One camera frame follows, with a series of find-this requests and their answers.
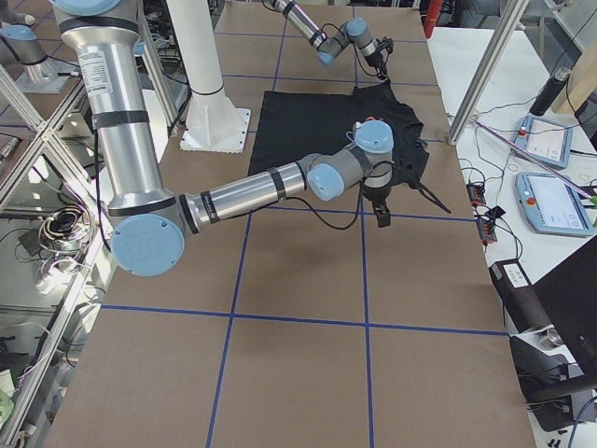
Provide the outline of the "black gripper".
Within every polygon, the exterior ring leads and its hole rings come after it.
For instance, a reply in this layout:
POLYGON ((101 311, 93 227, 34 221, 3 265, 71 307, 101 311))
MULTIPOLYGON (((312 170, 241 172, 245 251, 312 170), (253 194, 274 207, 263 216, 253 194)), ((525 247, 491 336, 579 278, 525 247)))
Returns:
POLYGON ((379 49, 375 49, 372 53, 365 57, 365 60, 369 67, 376 70, 376 77, 382 82, 389 80, 387 68, 384 65, 382 52, 379 49))
POLYGON ((389 185, 373 188, 367 185, 362 187, 363 195, 372 204, 379 228, 386 228, 391 225, 391 212, 388 209, 386 200, 391 194, 392 187, 389 185))

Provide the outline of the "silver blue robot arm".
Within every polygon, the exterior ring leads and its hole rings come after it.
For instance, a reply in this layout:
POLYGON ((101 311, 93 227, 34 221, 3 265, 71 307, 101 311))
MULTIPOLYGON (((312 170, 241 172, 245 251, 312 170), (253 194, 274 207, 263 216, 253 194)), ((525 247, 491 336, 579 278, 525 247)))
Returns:
POLYGON ((381 81, 389 78, 387 60, 394 51, 394 41, 385 36, 374 38, 362 17, 354 17, 341 26, 331 23, 319 26, 296 1, 263 1, 262 5, 280 13, 309 42, 323 65, 330 66, 346 49, 353 47, 374 70, 370 73, 360 63, 366 75, 381 81))
MULTIPOLYGON (((78 57, 103 146, 113 196, 111 254, 138 276, 168 272, 181 259, 189 234, 268 205, 297 199, 303 191, 330 201, 350 188, 389 186, 386 164, 394 146, 388 124, 356 123, 354 140, 332 155, 298 161, 197 195, 166 189, 133 50, 139 42, 142 7, 137 1, 56 1, 52 5, 62 40, 78 57)), ((209 8, 203 1, 172 1, 172 26, 191 90, 183 146, 190 150, 239 153, 250 111, 226 95, 209 8)))

